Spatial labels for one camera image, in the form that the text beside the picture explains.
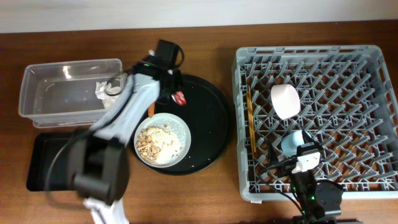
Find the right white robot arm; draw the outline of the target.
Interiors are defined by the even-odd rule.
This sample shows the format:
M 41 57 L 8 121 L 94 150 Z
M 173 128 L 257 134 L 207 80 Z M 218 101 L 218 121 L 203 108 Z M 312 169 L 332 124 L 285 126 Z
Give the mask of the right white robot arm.
M 275 169 L 277 175 L 289 177 L 293 196 L 289 200 L 300 210 L 299 216 L 292 218 L 293 223 L 337 223 L 341 215 L 343 187 L 334 181 L 317 180 L 313 173 L 321 162 L 323 150 L 317 142 L 305 143 L 297 147 L 297 155 L 284 161 L 278 161 L 275 149 L 267 141 L 269 165 L 265 172 Z

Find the wooden chopstick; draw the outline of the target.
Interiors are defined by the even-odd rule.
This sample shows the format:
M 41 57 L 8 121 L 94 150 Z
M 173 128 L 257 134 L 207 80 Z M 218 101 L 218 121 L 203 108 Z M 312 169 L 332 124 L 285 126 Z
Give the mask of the wooden chopstick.
M 251 147 L 252 153 L 256 153 L 256 140 L 255 140 L 255 125 L 254 125 L 254 115 L 253 115 L 253 108 L 252 108 L 252 98 L 251 98 L 251 89 L 248 89 L 248 116 L 249 116 L 249 128 L 250 128 L 250 135 L 251 135 Z
M 248 86 L 248 90 L 246 93 L 247 105 L 248 105 L 248 120 L 249 120 L 249 133 L 250 133 L 250 141 L 251 141 L 251 152 L 252 157 L 254 158 L 254 154 L 256 152 L 255 148 L 255 134 L 254 134 L 254 123 L 253 123 L 253 115 L 252 115 L 252 101 L 251 101 L 251 89 Z

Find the light blue plastic cup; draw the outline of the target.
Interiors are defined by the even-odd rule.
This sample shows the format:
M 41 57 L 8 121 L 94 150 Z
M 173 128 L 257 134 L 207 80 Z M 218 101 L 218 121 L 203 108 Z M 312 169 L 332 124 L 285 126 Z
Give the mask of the light blue plastic cup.
M 312 138 L 304 130 L 290 133 L 281 142 L 282 152 L 287 157 L 302 156 L 312 146 Z

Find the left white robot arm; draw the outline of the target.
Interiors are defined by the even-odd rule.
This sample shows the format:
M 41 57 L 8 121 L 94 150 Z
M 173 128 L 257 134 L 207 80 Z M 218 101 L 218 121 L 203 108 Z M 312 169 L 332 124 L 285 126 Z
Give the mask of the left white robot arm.
M 114 106 L 69 149 L 67 182 L 83 199 L 95 223 L 127 223 L 122 197 L 129 183 L 127 147 L 148 107 L 183 87 L 176 65 L 140 61 L 131 69 Z

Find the white plate with food scraps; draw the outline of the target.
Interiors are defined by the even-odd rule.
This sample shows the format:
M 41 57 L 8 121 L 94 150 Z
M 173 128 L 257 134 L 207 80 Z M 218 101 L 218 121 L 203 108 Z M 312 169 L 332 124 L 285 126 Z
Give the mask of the white plate with food scraps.
M 132 145 L 138 158 L 155 168 L 178 164 L 188 154 L 192 137 L 186 122 L 170 113 L 148 117 L 137 127 Z

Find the red snack wrapper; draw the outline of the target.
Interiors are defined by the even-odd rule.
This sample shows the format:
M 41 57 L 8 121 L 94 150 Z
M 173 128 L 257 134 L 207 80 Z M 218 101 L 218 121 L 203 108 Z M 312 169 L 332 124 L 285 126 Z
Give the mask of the red snack wrapper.
M 172 95 L 172 99 L 174 100 L 174 102 L 176 102 L 176 104 L 178 104 L 180 106 L 187 104 L 187 101 L 186 101 L 185 96 L 182 91 L 178 91 L 178 92 L 174 93 Z

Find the orange carrot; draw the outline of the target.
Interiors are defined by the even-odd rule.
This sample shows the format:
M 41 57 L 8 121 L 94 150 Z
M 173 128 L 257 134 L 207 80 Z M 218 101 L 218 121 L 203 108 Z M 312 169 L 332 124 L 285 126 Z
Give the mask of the orange carrot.
M 152 103 L 148 107 L 147 114 L 148 114 L 148 117 L 150 117 L 150 118 L 153 117 L 153 115 L 155 114 L 155 103 Z

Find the pink bowl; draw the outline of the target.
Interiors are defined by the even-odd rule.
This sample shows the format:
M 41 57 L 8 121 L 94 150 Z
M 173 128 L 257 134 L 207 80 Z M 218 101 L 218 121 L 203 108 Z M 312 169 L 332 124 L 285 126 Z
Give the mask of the pink bowl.
M 281 120 L 287 120 L 300 113 L 300 98 L 290 84 L 275 85 L 271 88 L 272 106 Z

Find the white tissue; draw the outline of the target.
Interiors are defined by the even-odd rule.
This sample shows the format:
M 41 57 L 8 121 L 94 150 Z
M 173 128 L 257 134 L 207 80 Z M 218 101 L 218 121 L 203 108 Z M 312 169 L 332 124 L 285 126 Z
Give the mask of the white tissue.
M 127 75 L 123 74 L 108 81 L 96 82 L 95 95 L 101 100 L 105 109 L 109 110 L 118 100 L 127 82 Z

